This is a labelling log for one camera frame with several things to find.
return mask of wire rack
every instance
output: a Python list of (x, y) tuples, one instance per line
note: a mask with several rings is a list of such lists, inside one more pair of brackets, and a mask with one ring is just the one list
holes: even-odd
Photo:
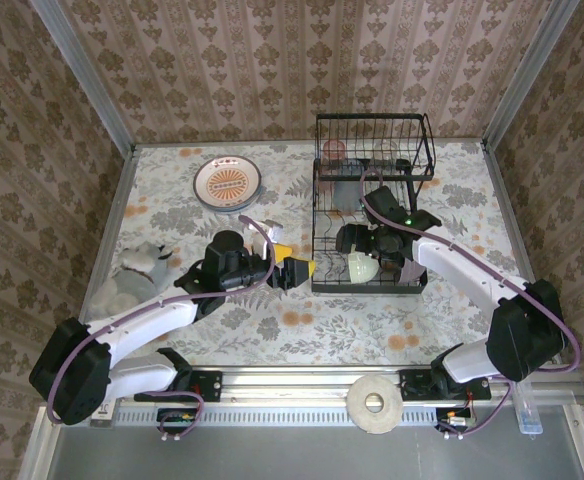
[(417, 113), (319, 114), (315, 158), (321, 176), (345, 180), (374, 167), (387, 180), (427, 181), (436, 153), (427, 115)]
[[(358, 182), (367, 168), (374, 167), (383, 174), (384, 185), (392, 190), (408, 212), (417, 209), (420, 185), (415, 190), (415, 182), (422, 184), (430, 180), (436, 163), (434, 144), (431, 133), (429, 136), (426, 133), (426, 123), (427, 116), (418, 114), (317, 115), (313, 292), (418, 294), (423, 291), (427, 273), (413, 281), (401, 282), (400, 269), (392, 262), (382, 262), (371, 281), (351, 283), (347, 254), (336, 250), (336, 236), (348, 223), (369, 224), (357, 201)], [(378, 186), (378, 180), (370, 177), (365, 182), (365, 193)], [(351, 207), (343, 207), (344, 192), (349, 194), (350, 201), (346, 203)]]

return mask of tape roll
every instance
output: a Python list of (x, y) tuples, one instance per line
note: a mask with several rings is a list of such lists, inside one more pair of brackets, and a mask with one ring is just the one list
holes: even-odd
[[(372, 412), (366, 401), (370, 395), (381, 398), (381, 410)], [(367, 433), (387, 433), (396, 427), (403, 413), (403, 399), (399, 389), (381, 375), (365, 375), (348, 390), (346, 407), (352, 421)]]

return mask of table surface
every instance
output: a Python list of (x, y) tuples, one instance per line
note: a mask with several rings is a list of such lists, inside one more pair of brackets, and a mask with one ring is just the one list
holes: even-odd
[[(419, 208), (439, 217), (458, 242), (518, 273), (480, 144), (441, 143), (436, 151), (435, 176), (424, 185)], [(284, 225), (282, 243), (310, 258), (312, 142), (141, 148), (114, 258), (144, 241), (166, 244), (175, 250), (176, 278), (203, 257), (216, 232), (236, 229), (248, 238), (238, 215), (215, 214), (194, 195), (194, 174), (218, 155), (242, 155), (259, 167), (265, 190), (244, 213)], [(199, 365), (429, 363), (452, 345), (484, 337), (489, 322), (463, 292), (428, 275), (416, 296), (318, 295), (309, 282), (287, 293), (261, 287), (135, 354), (170, 346)]]

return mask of plate rim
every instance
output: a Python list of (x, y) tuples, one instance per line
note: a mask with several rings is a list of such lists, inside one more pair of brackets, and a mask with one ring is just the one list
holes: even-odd
[(239, 205), (235, 205), (234, 207), (208, 207), (208, 204), (205, 202), (201, 202), (203, 204), (204, 207), (213, 210), (215, 212), (220, 212), (220, 213), (232, 213), (235, 210), (240, 210), (242, 208), (245, 208), (247, 206), (252, 205), (254, 202), (256, 202), (259, 197), (261, 196), (261, 193), (263, 193), (261, 191), (261, 189), (259, 188), (259, 190), (257, 190), (254, 195), (252, 195), (250, 198), (248, 198), (245, 202), (239, 204)]
[(218, 160), (219, 158), (227, 158), (227, 157), (234, 157), (234, 158), (240, 158), (242, 160), (245, 160), (246, 162), (250, 163), (254, 167), (254, 169), (256, 170), (256, 173), (258, 175), (258, 182), (257, 182), (257, 187), (256, 187), (255, 192), (252, 195), (250, 195), (250, 197), (247, 200), (245, 200), (244, 202), (242, 202), (236, 206), (244, 205), (245, 203), (249, 202), (252, 199), (252, 197), (254, 197), (254, 195), (256, 195), (259, 192), (259, 190), (261, 188), (261, 184), (262, 184), (261, 170), (259, 169), (259, 167), (257, 167), (257, 165), (252, 160), (250, 160), (247, 157), (244, 157), (243, 155), (217, 155), (216, 157), (211, 158), (210, 160), (205, 162), (203, 165), (201, 165), (199, 167), (199, 169), (196, 171), (196, 173), (194, 174), (194, 180), (192, 180), (192, 190), (194, 190), (194, 195), (196, 196), (197, 200), (199, 202), (201, 202), (203, 205), (206, 205), (207, 207), (211, 208), (212, 210), (217, 210), (219, 208), (224, 208), (224, 207), (216, 207), (216, 206), (204, 201), (203, 199), (201, 199), (201, 197), (199, 196), (199, 193), (197, 191), (197, 188), (196, 188), (196, 179), (199, 178), (199, 174), (208, 164), (214, 162), (215, 160)]

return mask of black mount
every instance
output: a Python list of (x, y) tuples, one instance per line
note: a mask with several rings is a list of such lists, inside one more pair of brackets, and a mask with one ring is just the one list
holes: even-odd
[[(47, 400), (61, 365), (74, 348), (89, 336), (76, 318), (60, 323), (30, 373), (30, 384)], [(89, 417), (103, 402), (110, 383), (109, 345), (91, 341), (70, 364), (54, 397), (54, 411), (66, 425)]]
[[(563, 320), (559, 294), (547, 280), (526, 284), (525, 291)], [(488, 357), (505, 378), (520, 382), (568, 344), (552, 320), (520, 295), (499, 300), (486, 343)]]
[[(262, 279), (270, 260), (250, 255), (243, 246), (243, 237), (232, 230), (223, 230), (205, 249), (205, 257), (194, 263), (185, 275), (174, 282), (188, 293), (225, 292), (230, 288), (248, 287)], [(224, 297), (194, 300), (199, 321), (225, 303)]]
[[(220, 370), (193, 370), (188, 361), (171, 348), (157, 350), (172, 362), (176, 369), (176, 377), (166, 392), (194, 392), (203, 397), (205, 402), (220, 402), (223, 387), (223, 372)], [(192, 397), (174, 395), (170, 397), (156, 397), (146, 393), (134, 395), (137, 402), (183, 403), (192, 402)]]
[(436, 357), (430, 368), (406, 368), (399, 371), (399, 386), (405, 401), (415, 400), (490, 400), (492, 394), (487, 378), (475, 378), (467, 383), (456, 383), (443, 366), (445, 356), (461, 344)]
[[(416, 210), (408, 214), (387, 186), (368, 193), (365, 199), (375, 212), (394, 223), (422, 232), (433, 226), (441, 226), (441, 220), (425, 210)], [(367, 225), (351, 223), (341, 227), (336, 237), (337, 251), (348, 254), (354, 247), (357, 252), (371, 255), (379, 261), (395, 262), (400, 267), (403, 266), (406, 258), (414, 260), (412, 242), (421, 238), (419, 235), (381, 224), (367, 209), (365, 209), (365, 214), (370, 224), (377, 227), (370, 230)]]
[(293, 257), (283, 259), (283, 268), (274, 267), (272, 276), (268, 278), (268, 285), (287, 291), (295, 288), (310, 278), (310, 264), (306, 260)]

